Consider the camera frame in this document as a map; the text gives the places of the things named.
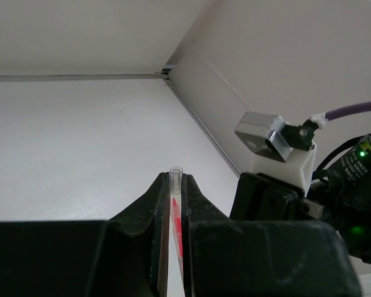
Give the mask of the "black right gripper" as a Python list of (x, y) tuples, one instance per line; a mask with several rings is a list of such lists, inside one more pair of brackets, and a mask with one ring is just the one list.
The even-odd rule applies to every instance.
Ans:
[(308, 191), (263, 173), (242, 173), (232, 220), (318, 220), (331, 225), (349, 254), (371, 264), (371, 134), (332, 151)]

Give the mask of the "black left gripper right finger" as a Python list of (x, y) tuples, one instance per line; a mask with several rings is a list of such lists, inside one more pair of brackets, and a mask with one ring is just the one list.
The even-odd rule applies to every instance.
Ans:
[(234, 221), (182, 177), (186, 296), (359, 296), (348, 250), (319, 221)]

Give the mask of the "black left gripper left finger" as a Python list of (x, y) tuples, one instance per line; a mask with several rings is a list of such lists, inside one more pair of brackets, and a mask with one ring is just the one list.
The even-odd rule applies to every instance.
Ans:
[(0, 296), (166, 296), (169, 175), (109, 220), (0, 222)]

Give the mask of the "pink clear pen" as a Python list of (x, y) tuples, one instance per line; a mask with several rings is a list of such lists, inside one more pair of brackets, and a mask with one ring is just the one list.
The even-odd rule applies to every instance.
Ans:
[(182, 225), (181, 225), (181, 195), (171, 195), (171, 222), (173, 226), (174, 243), (176, 247), (177, 261), (181, 278), (184, 278), (183, 269), (183, 247), (182, 247)]

